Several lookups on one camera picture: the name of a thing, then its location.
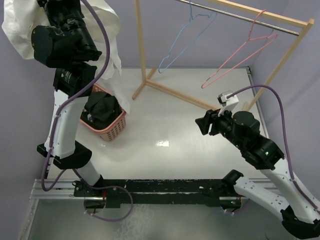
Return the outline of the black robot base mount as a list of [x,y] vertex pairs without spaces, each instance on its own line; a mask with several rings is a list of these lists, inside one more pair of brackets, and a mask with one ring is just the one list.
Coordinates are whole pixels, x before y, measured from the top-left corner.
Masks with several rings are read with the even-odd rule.
[[[87,189],[80,180],[75,180],[74,196],[86,198],[86,205],[105,207],[101,192]],[[220,179],[106,179],[103,186],[126,188],[136,205],[205,205],[207,207],[225,207],[230,201],[240,197],[231,187]],[[119,190],[116,200],[122,204],[131,204],[129,196]]]

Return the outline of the wooden clothes rack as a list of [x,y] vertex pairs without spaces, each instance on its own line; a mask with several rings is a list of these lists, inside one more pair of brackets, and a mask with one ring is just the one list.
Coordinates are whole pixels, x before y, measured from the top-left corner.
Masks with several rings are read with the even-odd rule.
[[[240,15],[237,15],[237,14],[230,13],[228,11],[222,11],[220,9],[212,8],[212,7],[209,7],[209,6],[206,6],[206,5],[202,5],[202,4],[198,4],[198,3],[195,3],[195,2],[191,2],[191,1],[182,0],[181,2],[184,3],[184,4],[188,4],[190,6],[195,6],[195,7],[198,7],[198,8],[209,10],[209,11],[214,12],[216,14],[222,14],[222,15],[230,16],[232,18],[236,18],[236,19],[240,19],[240,20],[243,20],[243,21],[246,21],[246,22],[250,22],[252,26],[260,25],[260,26],[267,27],[267,28],[270,28],[270,29],[273,29],[273,30],[276,30],[276,31],[280,31],[280,32],[283,32],[283,33],[295,35],[296,39],[291,44],[291,46],[289,47],[289,49],[287,50],[287,52],[285,53],[283,58],[280,60],[280,62],[276,66],[276,68],[273,70],[271,75],[268,77],[268,79],[264,83],[267,86],[273,81],[273,79],[276,77],[278,72],[282,69],[282,67],[285,65],[285,63],[289,59],[289,57],[293,54],[295,49],[298,47],[298,45],[301,43],[301,41],[304,39],[304,37],[307,35],[307,33],[310,31],[310,29],[312,28],[312,26],[315,23],[315,20],[313,18],[311,18],[311,19],[309,19],[309,21],[305,22],[305,21],[301,21],[301,20],[298,20],[298,19],[286,17],[286,16],[283,16],[283,15],[279,15],[279,14],[276,14],[276,13],[268,12],[266,10],[261,10],[261,9],[257,9],[257,8],[254,8],[254,7],[249,7],[249,6],[246,6],[246,5],[243,5],[243,4],[235,3],[235,2],[232,2],[232,1],[229,1],[229,0],[213,0],[212,2],[215,3],[215,4],[221,5],[221,6],[225,6],[225,7],[228,7],[228,8],[232,8],[232,9],[244,12],[244,13],[255,15],[255,18],[254,19],[247,18],[247,17],[244,17],[244,16],[240,16]],[[194,98],[194,97],[192,97],[190,95],[184,94],[182,92],[179,92],[177,90],[174,90],[174,89],[172,89],[170,87],[167,87],[165,85],[156,83],[156,82],[151,80],[151,78],[155,74],[155,72],[159,71],[160,69],[157,68],[157,67],[153,67],[148,74],[146,73],[144,36],[143,36],[143,24],[142,24],[142,17],[141,17],[140,1],[138,1],[138,0],[134,1],[134,8],[135,8],[135,19],[136,19],[136,32],[137,32],[138,45],[139,45],[139,56],[140,56],[140,64],[141,64],[142,83],[140,84],[140,86],[137,88],[137,90],[132,95],[132,99],[135,100],[139,96],[141,91],[144,89],[144,87],[148,86],[148,87],[151,87],[153,89],[159,90],[159,91],[161,91],[163,93],[166,93],[168,95],[171,95],[173,97],[176,97],[178,99],[181,99],[183,101],[186,101],[186,102],[188,102],[188,103],[190,103],[192,105],[198,106],[198,107],[200,107],[202,109],[207,109],[207,110],[216,109],[217,107],[215,105],[206,103],[206,102],[204,102],[202,100],[199,100],[199,99]],[[293,26],[293,27],[297,27],[297,28],[300,28],[301,31],[300,32],[295,32],[295,31],[292,31],[292,30],[288,30],[286,28],[281,28],[281,27],[278,27],[278,26],[275,26],[275,25],[272,25],[272,24],[261,22],[261,21],[258,21],[259,17],[270,19],[270,20],[273,20],[275,22],[287,24],[287,25],[290,25],[290,26]],[[261,39],[267,39],[267,40],[272,39],[272,40],[269,40],[268,42],[266,42],[265,45],[263,45],[257,51],[255,51],[254,53],[249,55],[247,58],[245,58],[244,60],[240,61],[238,64],[233,66],[231,68],[232,70],[237,68],[237,67],[239,67],[242,63],[244,63],[245,61],[249,60],[251,57],[253,57],[257,53],[261,52],[264,48],[266,48],[268,45],[273,43],[276,40],[277,36],[278,36],[275,33],[275,34],[270,34],[270,35],[267,35],[267,36],[261,36],[261,37],[252,38],[251,37],[252,31],[253,31],[253,28],[250,29],[247,40],[217,69],[217,71],[214,74],[212,74],[211,77],[209,77],[209,79],[211,79],[212,77],[216,76],[219,73],[219,71],[223,67],[225,67],[225,65],[247,43],[252,42],[252,41],[261,40]]]

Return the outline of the pink plastic laundry basket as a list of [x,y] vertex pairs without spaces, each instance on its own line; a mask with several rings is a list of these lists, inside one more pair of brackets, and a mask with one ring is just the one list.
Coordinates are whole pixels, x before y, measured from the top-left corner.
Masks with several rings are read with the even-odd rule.
[[[92,87],[92,92],[101,92],[101,91],[110,94],[107,90],[105,90],[100,85],[94,84],[94,86]],[[80,120],[80,122],[84,124],[87,128],[89,128],[92,132],[98,134],[99,137],[102,138],[104,141],[110,142],[110,141],[113,141],[126,127],[126,112],[124,109],[122,109],[122,113],[116,118],[116,120],[114,120],[107,128],[102,130],[93,129],[91,126],[89,126],[82,120]]]

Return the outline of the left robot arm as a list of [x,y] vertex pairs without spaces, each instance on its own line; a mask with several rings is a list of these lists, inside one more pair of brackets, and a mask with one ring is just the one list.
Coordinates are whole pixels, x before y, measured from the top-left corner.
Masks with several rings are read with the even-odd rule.
[[76,141],[78,124],[92,92],[92,80],[102,52],[87,29],[78,0],[39,0],[49,25],[38,25],[31,33],[34,59],[55,69],[54,110],[46,141],[37,152],[65,171],[75,169],[86,181],[91,196],[103,191],[102,176],[91,162],[92,151]]

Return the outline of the dark pinstriped shirt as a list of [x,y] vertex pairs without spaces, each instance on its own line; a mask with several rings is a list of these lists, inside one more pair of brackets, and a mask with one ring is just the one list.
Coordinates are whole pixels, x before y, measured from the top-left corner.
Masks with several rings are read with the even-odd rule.
[[115,96],[104,91],[92,91],[80,119],[95,130],[103,130],[122,112]]

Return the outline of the blue hanger hook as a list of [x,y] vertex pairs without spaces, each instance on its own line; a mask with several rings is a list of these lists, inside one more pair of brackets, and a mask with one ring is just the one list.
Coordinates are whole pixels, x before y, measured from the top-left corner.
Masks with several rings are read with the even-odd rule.
[[160,61],[158,72],[164,73],[172,67],[185,52],[203,35],[217,18],[217,13],[212,10],[194,11],[192,0],[187,1],[189,8],[188,21],[178,32],[175,40],[168,50],[167,55]]

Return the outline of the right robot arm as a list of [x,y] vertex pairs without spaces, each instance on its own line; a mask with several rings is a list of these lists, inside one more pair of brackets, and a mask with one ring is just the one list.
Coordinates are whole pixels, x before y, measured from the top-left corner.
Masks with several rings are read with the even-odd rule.
[[197,118],[203,135],[222,135],[241,153],[244,160],[265,175],[279,190],[275,194],[256,185],[242,173],[232,170],[224,178],[222,190],[228,196],[236,193],[262,206],[278,219],[294,237],[306,240],[320,235],[320,214],[297,190],[298,178],[290,175],[289,162],[271,139],[260,134],[260,122],[248,111],[232,113],[208,110]]

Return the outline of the white shirt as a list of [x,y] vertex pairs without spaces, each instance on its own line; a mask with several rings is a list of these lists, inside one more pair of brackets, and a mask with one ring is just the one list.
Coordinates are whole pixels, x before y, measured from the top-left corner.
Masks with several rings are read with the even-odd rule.
[[[120,106],[130,113],[130,103],[124,96],[123,90],[118,83],[115,83],[115,71],[122,74],[122,62],[119,57],[116,36],[121,29],[121,21],[116,12],[104,0],[89,0],[89,5],[100,19],[110,46],[109,63],[105,72],[100,78],[104,84],[115,95]],[[45,10],[39,6],[36,0],[5,0],[0,5],[3,10],[3,22],[1,25],[4,34],[25,60],[34,58],[34,49],[31,43],[32,30],[36,26],[49,26],[48,17]],[[107,50],[105,39],[101,28],[94,19],[92,13],[83,2],[80,3],[81,11],[84,15],[84,22],[93,39],[97,49],[102,52],[98,61],[90,61],[90,65],[97,66],[97,72],[100,72],[106,59]]]

